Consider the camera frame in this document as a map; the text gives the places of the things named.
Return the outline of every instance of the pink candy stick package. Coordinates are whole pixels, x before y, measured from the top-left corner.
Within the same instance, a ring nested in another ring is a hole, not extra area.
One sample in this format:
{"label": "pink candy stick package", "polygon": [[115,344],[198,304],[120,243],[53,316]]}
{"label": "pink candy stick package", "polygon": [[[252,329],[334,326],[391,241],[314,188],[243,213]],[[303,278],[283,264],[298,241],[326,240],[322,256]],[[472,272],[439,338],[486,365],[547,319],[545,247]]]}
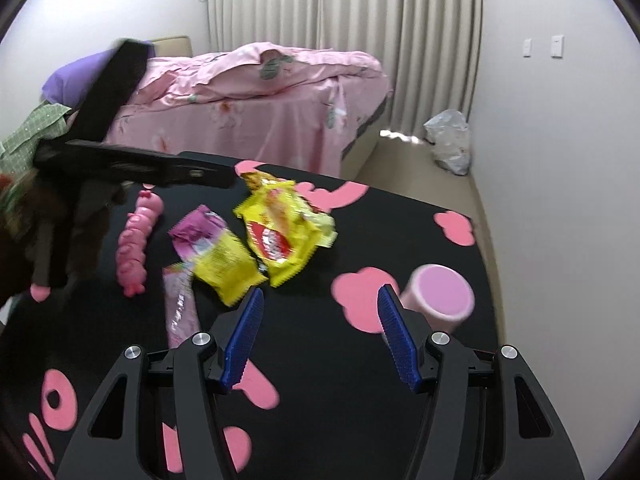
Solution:
{"label": "pink candy stick package", "polygon": [[200,322],[193,299],[190,264],[179,263],[162,270],[164,280],[164,306],[166,308],[166,333],[169,348],[200,331]]}

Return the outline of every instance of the floor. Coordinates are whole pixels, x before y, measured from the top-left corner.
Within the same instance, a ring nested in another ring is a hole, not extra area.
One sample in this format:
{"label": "floor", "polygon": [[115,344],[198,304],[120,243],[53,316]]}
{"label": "floor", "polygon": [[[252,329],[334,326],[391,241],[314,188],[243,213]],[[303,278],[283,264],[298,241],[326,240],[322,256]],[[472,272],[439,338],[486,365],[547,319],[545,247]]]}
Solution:
{"label": "floor", "polygon": [[473,179],[456,176],[436,166],[430,146],[417,139],[381,137],[365,163],[357,181],[399,195],[429,202],[471,218],[478,246],[484,258],[494,295],[498,335],[503,340],[504,316],[500,301],[500,282],[489,229]]}

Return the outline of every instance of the pink toy caterpillar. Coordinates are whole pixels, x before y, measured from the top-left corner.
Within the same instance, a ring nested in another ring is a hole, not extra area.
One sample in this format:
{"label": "pink toy caterpillar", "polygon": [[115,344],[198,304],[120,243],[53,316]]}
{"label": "pink toy caterpillar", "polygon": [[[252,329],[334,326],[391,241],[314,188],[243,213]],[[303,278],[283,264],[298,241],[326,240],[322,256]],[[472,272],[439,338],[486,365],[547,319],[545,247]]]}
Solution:
{"label": "pink toy caterpillar", "polygon": [[129,213],[124,231],[118,238],[116,275],[127,298],[143,294],[145,291],[146,238],[151,234],[163,211],[164,204],[158,195],[146,189],[140,191],[136,201],[136,210]]}

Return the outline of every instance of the plastic bag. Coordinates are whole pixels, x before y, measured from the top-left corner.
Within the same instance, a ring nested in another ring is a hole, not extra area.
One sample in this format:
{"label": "plastic bag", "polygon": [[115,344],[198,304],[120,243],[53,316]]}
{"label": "plastic bag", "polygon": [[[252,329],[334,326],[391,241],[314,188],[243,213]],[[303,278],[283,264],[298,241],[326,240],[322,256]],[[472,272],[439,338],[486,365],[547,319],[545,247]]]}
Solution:
{"label": "plastic bag", "polygon": [[433,158],[441,168],[466,175],[471,164],[471,131],[457,110],[445,110],[424,123],[427,142],[433,145]]}

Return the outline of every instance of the yellow snack bag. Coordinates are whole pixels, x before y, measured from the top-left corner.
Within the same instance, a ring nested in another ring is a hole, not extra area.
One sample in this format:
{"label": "yellow snack bag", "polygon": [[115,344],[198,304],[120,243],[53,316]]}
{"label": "yellow snack bag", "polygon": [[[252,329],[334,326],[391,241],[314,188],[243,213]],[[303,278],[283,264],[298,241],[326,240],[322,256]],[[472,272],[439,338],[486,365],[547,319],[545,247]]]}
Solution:
{"label": "yellow snack bag", "polygon": [[218,242],[194,259],[193,273],[218,293],[226,306],[232,306],[252,285],[267,277],[258,272],[255,260],[242,242],[225,229]]}
{"label": "yellow snack bag", "polygon": [[244,220],[249,247],[267,267],[271,286],[299,273],[322,239],[322,231],[300,211],[295,185],[291,180],[263,183],[234,210]]}
{"label": "yellow snack bag", "polygon": [[300,214],[306,216],[306,219],[311,221],[311,223],[318,227],[322,232],[322,237],[318,242],[318,246],[330,248],[334,244],[335,239],[338,237],[338,233],[335,231],[334,218],[324,211],[314,207],[303,196],[301,196],[300,193],[295,190],[295,182],[292,180],[283,180],[273,176],[271,173],[258,170],[243,173],[241,176],[252,193],[260,192],[263,187],[271,184],[277,185],[287,182],[288,184],[285,186],[285,189],[291,195],[293,207],[297,209]]}

